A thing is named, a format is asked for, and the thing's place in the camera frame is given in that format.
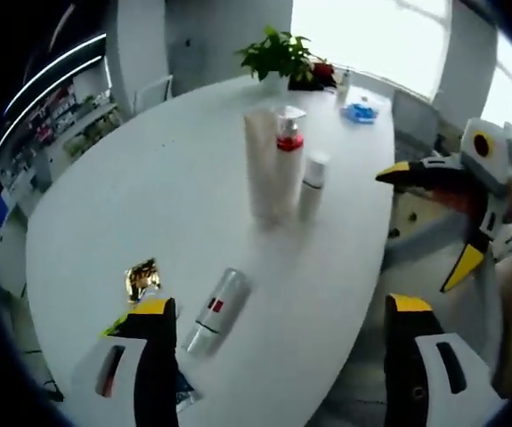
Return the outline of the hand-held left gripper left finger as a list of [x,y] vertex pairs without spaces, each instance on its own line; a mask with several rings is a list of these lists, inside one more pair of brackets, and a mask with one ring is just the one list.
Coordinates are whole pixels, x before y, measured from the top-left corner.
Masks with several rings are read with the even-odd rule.
[[102,335],[73,370],[76,426],[176,426],[173,298],[149,298]]

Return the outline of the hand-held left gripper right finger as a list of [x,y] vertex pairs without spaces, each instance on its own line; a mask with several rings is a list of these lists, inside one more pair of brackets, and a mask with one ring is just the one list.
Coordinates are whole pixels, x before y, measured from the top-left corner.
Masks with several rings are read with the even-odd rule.
[[424,300],[385,300],[386,426],[486,426],[505,406],[490,369]]

